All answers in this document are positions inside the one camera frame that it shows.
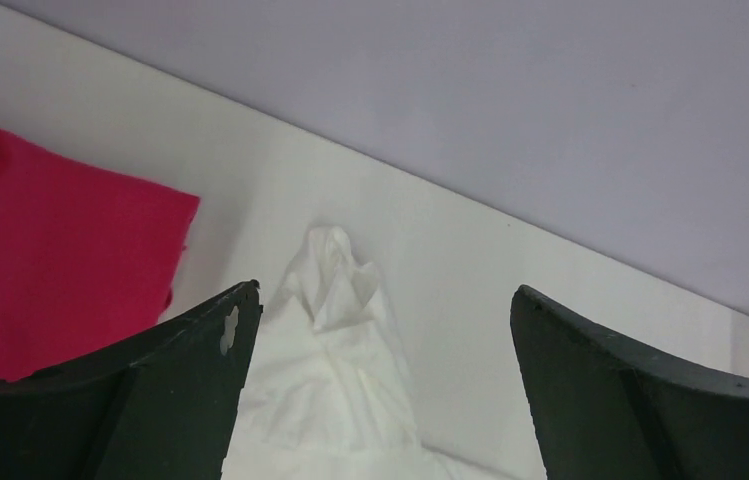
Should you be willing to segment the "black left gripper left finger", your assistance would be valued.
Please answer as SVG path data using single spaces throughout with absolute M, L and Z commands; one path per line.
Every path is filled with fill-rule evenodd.
M 0 381 L 0 479 L 217 479 L 263 307 L 255 280 Z

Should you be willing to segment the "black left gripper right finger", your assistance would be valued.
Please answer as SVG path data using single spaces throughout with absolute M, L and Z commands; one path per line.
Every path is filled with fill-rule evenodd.
M 577 314 L 530 286 L 510 326 L 551 479 L 749 479 L 749 378 Z

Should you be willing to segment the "white printed t-shirt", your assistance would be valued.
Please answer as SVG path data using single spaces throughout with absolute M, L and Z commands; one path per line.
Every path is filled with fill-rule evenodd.
M 489 479 L 426 448 L 377 269 L 338 227 L 310 230 L 268 302 L 226 479 Z

